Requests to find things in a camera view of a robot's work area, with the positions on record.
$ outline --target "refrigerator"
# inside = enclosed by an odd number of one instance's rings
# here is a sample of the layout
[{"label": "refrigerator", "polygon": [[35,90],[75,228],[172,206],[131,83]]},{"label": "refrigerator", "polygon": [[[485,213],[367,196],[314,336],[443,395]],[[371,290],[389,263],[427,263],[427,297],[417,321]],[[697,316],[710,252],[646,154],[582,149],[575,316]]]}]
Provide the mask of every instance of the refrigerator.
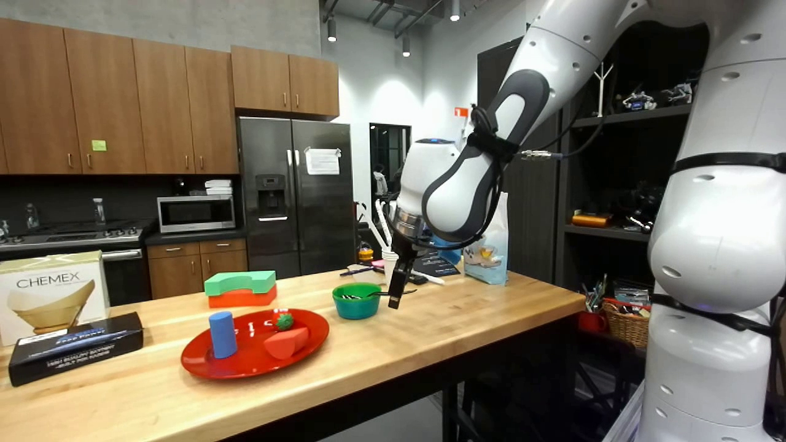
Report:
[{"label": "refrigerator", "polygon": [[349,126],[239,116],[252,270],[279,277],[355,263]]}]

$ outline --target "red plate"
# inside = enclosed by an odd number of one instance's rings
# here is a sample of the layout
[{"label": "red plate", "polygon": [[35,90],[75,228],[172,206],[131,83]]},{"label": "red plate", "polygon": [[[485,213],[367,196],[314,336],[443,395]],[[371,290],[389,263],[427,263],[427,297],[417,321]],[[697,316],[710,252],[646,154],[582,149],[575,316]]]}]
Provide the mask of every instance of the red plate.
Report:
[{"label": "red plate", "polygon": [[227,381],[227,379],[254,379],[271,370],[281,370],[320,351],[329,332],[324,316],[308,309],[290,309],[290,315],[295,316],[295,329],[304,327],[308,338],[287,358],[276,358],[274,353],[268,353],[266,338],[276,333],[274,315],[276,315],[274,309],[266,309],[266,313],[237,316],[239,353],[228,358],[215,358],[212,332],[206,329],[188,344],[188,349],[179,357],[179,364],[193,376]]}]

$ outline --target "green bowl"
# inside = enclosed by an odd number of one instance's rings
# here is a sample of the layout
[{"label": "green bowl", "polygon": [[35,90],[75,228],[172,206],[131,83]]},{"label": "green bowl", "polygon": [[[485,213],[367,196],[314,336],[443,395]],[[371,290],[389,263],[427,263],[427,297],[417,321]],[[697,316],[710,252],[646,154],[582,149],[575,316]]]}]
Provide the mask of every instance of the green bowl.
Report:
[{"label": "green bowl", "polygon": [[367,319],[379,309],[381,287],[373,283],[347,283],[335,287],[340,316]]}]

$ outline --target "floor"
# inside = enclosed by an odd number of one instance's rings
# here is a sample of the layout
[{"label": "floor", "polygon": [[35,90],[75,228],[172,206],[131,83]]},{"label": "floor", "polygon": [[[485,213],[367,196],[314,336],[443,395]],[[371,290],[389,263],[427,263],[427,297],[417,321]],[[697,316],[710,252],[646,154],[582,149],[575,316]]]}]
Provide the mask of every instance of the floor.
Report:
[{"label": "floor", "polygon": [[427,395],[363,424],[338,433],[323,442],[441,442],[443,414],[441,397]]}]

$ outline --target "wooden table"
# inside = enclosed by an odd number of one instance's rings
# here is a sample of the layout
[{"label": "wooden table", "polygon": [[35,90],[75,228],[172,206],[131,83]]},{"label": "wooden table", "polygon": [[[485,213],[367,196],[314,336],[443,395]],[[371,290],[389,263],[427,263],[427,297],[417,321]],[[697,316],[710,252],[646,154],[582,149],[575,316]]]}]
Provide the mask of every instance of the wooden table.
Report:
[{"label": "wooden table", "polygon": [[6,347],[0,439],[221,439],[584,309],[581,294],[511,273],[506,287],[470,277],[421,284],[401,309],[381,305],[377,316],[347,321],[329,294],[340,283],[340,273],[279,283],[274,308],[320,313],[329,338],[304,364],[252,381],[202,381],[179,365],[183,349],[209,327],[204,294],[114,308],[141,315],[141,351],[22,387],[7,381]]}]

